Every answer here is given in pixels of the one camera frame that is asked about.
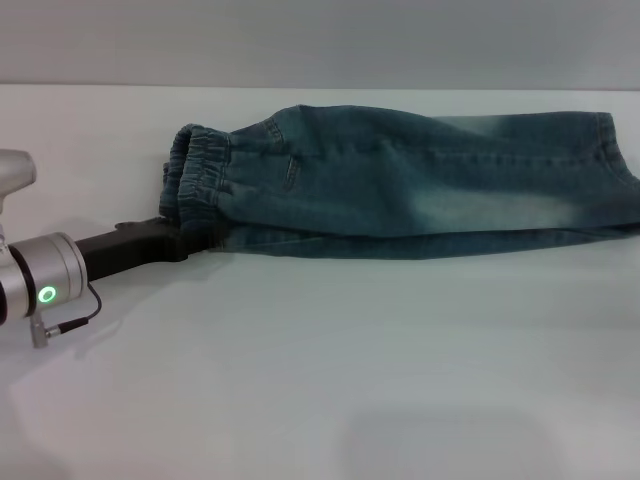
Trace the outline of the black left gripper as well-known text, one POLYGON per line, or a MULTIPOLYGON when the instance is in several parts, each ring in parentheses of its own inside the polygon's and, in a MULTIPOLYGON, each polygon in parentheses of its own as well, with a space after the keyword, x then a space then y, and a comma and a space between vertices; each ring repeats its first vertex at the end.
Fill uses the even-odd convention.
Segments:
POLYGON ((89 282, 146 264, 188 258, 180 231, 160 218, 120 223, 107 233, 77 240, 76 246, 89 282))

